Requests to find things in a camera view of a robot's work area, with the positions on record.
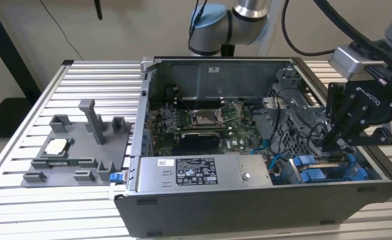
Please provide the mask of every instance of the power supply label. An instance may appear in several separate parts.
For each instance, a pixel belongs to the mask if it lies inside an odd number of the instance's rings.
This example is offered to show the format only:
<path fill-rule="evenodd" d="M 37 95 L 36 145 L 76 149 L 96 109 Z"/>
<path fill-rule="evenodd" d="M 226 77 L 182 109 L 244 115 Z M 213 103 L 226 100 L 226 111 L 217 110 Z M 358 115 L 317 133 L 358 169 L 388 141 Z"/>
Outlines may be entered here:
<path fill-rule="evenodd" d="M 176 184 L 210 185 L 217 184 L 214 159 L 206 158 L 181 158 L 176 159 Z"/>

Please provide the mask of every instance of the aluminum extrusion table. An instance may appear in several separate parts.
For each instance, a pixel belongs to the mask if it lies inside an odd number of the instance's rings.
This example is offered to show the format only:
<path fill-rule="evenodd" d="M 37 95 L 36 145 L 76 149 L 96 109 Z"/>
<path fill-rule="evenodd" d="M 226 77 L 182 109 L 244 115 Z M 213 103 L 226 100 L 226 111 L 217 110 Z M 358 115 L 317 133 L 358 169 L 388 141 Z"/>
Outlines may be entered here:
<path fill-rule="evenodd" d="M 326 61 L 306 61 L 306 64 L 324 84 L 345 81 Z M 108 200 L 108 186 L 21 188 L 20 184 L 30 158 L 49 134 L 52 116 L 68 114 L 72 122 L 84 121 L 78 101 L 90 98 L 96 100 L 94 110 L 102 120 L 124 116 L 133 122 L 140 85 L 137 61 L 76 61 L 61 66 L 0 154 L 0 239 L 133 239 L 114 204 Z M 392 146 L 380 149 L 392 161 Z M 390 240 L 392 199 L 365 206 L 340 225 L 194 235 L 178 239 Z"/>

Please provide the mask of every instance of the gray 3d-printed holder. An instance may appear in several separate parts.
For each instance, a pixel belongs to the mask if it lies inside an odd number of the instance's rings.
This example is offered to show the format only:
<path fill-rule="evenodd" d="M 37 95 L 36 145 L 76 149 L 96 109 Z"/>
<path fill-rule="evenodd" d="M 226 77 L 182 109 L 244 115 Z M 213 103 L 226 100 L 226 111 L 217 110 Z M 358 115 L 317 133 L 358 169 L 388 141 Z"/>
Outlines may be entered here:
<path fill-rule="evenodd" d="M 113 117 L 104 123 L 94 114 L 94 101 L 84 99 L 78 108 L 85 113 L 88 123 L 70 123 L 66 115 L 54 115 L 50 121 L 52 131 L 32 160 L 32 167 L 21 186 L 65 187 L 105 186 L 109 174 L 122 166 L 130 123 L 122 117 Z M 70 143 L 66 154 L 48 156 L 46 146 L 53 139 L 66 139 Z"/>

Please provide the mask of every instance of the motherboard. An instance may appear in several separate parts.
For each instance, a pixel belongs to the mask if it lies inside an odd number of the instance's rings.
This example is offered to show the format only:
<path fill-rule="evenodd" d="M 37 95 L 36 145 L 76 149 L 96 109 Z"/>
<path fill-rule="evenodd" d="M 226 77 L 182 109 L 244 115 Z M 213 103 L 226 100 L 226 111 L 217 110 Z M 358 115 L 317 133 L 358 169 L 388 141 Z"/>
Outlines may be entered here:
<path fill-rule="evenodd" d="M 153 156 L 246 155 L 262 143 L 254 124 L 241 100 L 166 102 L 150 110 Z"/>

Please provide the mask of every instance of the open computer tower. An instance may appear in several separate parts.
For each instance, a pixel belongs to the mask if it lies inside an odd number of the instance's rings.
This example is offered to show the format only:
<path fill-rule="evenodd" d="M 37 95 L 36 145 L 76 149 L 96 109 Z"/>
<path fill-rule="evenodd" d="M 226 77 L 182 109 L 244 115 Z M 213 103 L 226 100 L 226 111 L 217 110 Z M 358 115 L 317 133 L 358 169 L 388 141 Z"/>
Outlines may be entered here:
<path fill-rule="evenodd" d="M 142 64 L 130 168 L 114 191 L 130 236 L 338 224 L 392 197 L 376 146 L 321 151 L 326 89 L 301 59 Z"/>

